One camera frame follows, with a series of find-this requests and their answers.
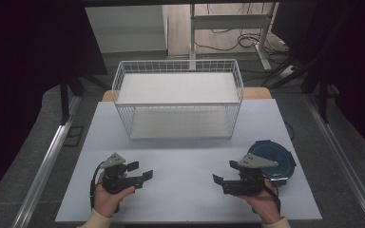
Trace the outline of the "black floor bracket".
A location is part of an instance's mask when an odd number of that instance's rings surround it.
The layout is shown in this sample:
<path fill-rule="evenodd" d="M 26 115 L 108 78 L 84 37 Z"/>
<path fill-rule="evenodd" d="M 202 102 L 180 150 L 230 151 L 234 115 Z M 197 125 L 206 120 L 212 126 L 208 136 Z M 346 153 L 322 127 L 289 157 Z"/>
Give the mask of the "black floor bracket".
<path fill-rule="evenodd" d="M 85 127 L 83 125 L 72 126 L 66 136 L 64 147 L 78 147 L 82 139 Z"/>

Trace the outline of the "white power strip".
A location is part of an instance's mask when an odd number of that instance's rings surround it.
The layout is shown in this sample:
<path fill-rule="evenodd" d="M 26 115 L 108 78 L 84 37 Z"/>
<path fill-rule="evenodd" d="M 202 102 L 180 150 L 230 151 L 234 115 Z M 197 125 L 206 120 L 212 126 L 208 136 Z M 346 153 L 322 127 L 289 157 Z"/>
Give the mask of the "white power strip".
<path fill-rule="evenodd" d="M 290 74 L 292 74 L 297 68 L 293 65 L 289 65 L 287 68 L 285 68 L 280 74 L 279 77 L 280 78 L 285 78 L 287 76 L 289 76 Z"/>

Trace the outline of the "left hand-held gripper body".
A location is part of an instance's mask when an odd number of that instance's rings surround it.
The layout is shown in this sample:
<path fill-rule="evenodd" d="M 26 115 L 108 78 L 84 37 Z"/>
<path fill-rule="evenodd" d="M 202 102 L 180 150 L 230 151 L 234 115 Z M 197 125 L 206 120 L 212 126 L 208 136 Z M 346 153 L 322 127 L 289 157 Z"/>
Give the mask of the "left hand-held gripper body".
<path fill-rule="evenodd" d="M 104 170 L 102 185 L 110 194 L 118 194 L 130 186 L 141 188 L 143 186 L 142 176 L 127 177 L 127 164 L 125 159 L 114 152 L 100 164 Z"/>

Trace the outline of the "silver metal rail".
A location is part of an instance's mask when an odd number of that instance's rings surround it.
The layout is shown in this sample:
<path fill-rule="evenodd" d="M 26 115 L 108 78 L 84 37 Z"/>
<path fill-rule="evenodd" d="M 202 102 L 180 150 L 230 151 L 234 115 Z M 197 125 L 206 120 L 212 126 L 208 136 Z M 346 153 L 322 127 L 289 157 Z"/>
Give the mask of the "silver metal rail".
<path fill-rule="evenodd" d="M 48 182 L 48 177 L 59 156 L 67 133 L 73 123 L 81 98 L 74 96 L 68 105 L 70 114 L 68 119 L 60 124 L 49 145 L 48 151 L 34 177 L 34 180 L 25 196 L 25 199 L 10 228 L 27 228 L 43 190 Z"/>
<path fill-rule="evenodd" d="M 322 136 L 328 143 L 336 162 L 342 171 L 346 181 L 349 183 L 355 198 L 360 205 L 363 213 L 365 214 L 365 185 L 361 178 L 351 165 L 348 157 L 346 156 L 341 144 L 339 143 L 336 135 L 334 134 L 331 126 L 324 122 L 323 118 L 319 115 L 317 109 L 317 103 L 314 101 L 311 95 L 305 95 L 304 99 L 312 112 L 312 115 L 317 123 L 318 128 L 321 131 Z"/>

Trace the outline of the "black metal stand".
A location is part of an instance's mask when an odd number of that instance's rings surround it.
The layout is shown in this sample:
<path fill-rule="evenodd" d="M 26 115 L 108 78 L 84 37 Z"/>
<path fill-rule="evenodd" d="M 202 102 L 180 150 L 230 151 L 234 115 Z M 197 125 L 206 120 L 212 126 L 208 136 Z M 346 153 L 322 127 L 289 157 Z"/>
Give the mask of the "black metal stand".
<path fill-rule="evenodd" d="M 333 95 L 328 92 L 328 74 L 326 66 L 320 58 L 300 66 L 285 78 L 268 85 L 267 88 L 279 88 L 303 75 L 305 75 L 305 79 L 300 86 L 301 91 L 305 94 L 312 94 L 317 89 L 317 114 L 322 121 L 328 123 L 327 101 L 329 98 L 333 98 Z"/>
<path fill-rule="evenodd" d="M 80 97 L 85 93 L 85 88 L 82 85 L 81 79 L 86 79 L 89 82 L 102 88 L 103 90 L 110 90 L 110 85 L 100 81 L 93 75 L 84 73 L 81 70 L 73 70 L 69 73 L 62 74 L 60 79 L 61 79 L 60 94 L 61 94 L 61 113 L 62 113 L 61 125 L 65 125 L 70 119 L 68 91 L 71 90 L 73 95 L 76 97 Z"/>

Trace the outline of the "person's right hand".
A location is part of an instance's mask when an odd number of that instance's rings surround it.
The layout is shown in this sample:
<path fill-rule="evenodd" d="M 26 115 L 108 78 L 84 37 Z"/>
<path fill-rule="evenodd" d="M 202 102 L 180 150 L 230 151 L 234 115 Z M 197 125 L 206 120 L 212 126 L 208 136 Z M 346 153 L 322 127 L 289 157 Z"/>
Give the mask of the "person's right hand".
<path fill-rule="evenodd" d="M 240 199 L 245 200 L 252 207 L 263 225 L 271 225 L 282 219 L 274 198 L 266 190 L 262 190 L 253 197 L 240 196 Z"/>

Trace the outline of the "dark blue round bowl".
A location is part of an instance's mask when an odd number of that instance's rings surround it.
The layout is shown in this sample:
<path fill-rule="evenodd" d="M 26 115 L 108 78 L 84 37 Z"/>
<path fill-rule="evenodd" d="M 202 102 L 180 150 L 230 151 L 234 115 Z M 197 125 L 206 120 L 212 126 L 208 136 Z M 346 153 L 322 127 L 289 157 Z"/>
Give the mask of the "dark blue round bowl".
<path fill-rule="evenodd" d="M 256 141 L 247 153 L 278 163 L 274 167 L 261 168 L 264 176 L 275 186 L 285 185 L 294 174 L 297 166 L 291 152 L 277 142 Z"/>

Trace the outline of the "black curtain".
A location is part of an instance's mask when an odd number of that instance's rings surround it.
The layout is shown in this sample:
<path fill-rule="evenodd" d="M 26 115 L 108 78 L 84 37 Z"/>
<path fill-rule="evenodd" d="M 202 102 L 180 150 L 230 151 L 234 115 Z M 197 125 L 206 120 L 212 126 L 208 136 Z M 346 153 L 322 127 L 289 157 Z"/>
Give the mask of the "black curtain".
<path fill-rule="evenodd" d="M 365 0 L 283 0 L 272 32 L 300 64 L 320 62 L 302 90 L 321 79 L 335 86 L 336 105 L 365 139 Z"/>
<path fill-rule="evenodd" d="M 106 73 L 78 0 L 0 0 L 0 180 L 63 80 Z"/>

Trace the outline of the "person's left hand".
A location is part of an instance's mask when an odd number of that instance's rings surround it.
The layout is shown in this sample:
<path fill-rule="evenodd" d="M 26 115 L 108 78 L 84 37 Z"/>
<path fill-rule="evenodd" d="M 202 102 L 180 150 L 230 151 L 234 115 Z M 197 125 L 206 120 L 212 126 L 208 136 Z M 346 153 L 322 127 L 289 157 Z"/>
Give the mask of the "person's left hand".
<path fill-rule="evenodd" d="M 100 174 L 98 182 L 95 184 L 93 209 L 106 218 L 111 218 L 115 213 L 120 202 L 132 195 L 136 188 L 128 187 L 118 194 L 108 193 L 102 185 L 103 173 Z"/>

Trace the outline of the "pale blue table mat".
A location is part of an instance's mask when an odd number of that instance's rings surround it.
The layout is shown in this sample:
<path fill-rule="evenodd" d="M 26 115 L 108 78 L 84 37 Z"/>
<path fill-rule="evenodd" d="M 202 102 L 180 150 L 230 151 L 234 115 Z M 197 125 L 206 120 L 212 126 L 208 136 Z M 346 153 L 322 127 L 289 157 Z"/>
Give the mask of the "pale blue table mat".
<path fill-rule="evenodd" d="M 232 138 L 228 140 L 132 141 L 114 104 L 97 105 L 85 144 L 56 216 L 59 222 L 82 222 L 90 214 L 89 188 L 97 165 L 118 153 L 139 162 L 136 175 L 153 178 L 124 199 L 116 223 L 241 223 L 257 216 L 242 199 L 226 195 L 214 176 L 234 180 L 229 165 L 240 160 L 256 141 L 270 140 L 291 150 L 275 100 L 245 100 Z"/>

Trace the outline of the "white panel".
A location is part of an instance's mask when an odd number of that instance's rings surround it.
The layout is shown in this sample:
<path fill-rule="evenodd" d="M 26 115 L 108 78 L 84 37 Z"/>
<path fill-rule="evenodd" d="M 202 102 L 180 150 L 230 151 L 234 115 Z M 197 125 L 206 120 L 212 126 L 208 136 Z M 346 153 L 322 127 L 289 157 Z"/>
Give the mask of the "white panel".
<path fill-rule="evenodd" d="M 162 6 L 86 8 L 102 53 L 167 49 Z"/>

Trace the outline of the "white metal desk frame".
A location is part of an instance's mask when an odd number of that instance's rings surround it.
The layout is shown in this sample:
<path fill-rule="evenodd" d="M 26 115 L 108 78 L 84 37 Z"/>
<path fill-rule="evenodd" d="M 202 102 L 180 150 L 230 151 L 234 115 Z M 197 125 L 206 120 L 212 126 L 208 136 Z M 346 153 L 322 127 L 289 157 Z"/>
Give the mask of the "white metal desk frame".
<path fill-rule="evenodd" d="M 190 45 L 189 59 L 196 59 L 195 31 L 197 29 L 259 29 L 260 37 L 255 43 L 255 50 L 265 71 L 272 67 L 266 57 L 264 44 L 272 22 L 276 3 L 272 2 L 266 14 L 245 15 L 196 15 L 195 5 L 190 4 Z"/>

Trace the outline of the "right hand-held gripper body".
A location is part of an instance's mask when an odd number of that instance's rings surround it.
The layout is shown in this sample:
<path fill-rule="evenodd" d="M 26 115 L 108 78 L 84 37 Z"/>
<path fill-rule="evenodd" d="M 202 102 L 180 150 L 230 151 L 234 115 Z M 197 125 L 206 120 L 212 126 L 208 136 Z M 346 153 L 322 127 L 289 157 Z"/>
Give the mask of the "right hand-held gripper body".
<path fill-rule="evenodd" d="M 276 196 L 275 192 L 266 186 L 264 182 L 266 177 L 261 171 L 262 167 L 277 166 L 276 161 L 268 161 L 256 155 L 247 154 L 238 163 L 241 167 L 241 170 L 238 170 L 240 179 L 223 180 L 224 194 L 253 197 L 262 190 L 266 190 L 271 196 Z"/>

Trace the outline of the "white wire two-tier rack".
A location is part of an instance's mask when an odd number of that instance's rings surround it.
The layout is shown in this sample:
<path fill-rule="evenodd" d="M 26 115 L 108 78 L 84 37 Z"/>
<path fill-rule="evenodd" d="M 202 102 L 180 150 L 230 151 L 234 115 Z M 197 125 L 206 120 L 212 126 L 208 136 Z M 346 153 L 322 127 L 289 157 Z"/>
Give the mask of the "white wire two-tier rack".
<path fill-rule="evenodd" d="M 229 139 L 243 98 L 237 61 L 122 61 L 112 97 L 131 140 Z"/>

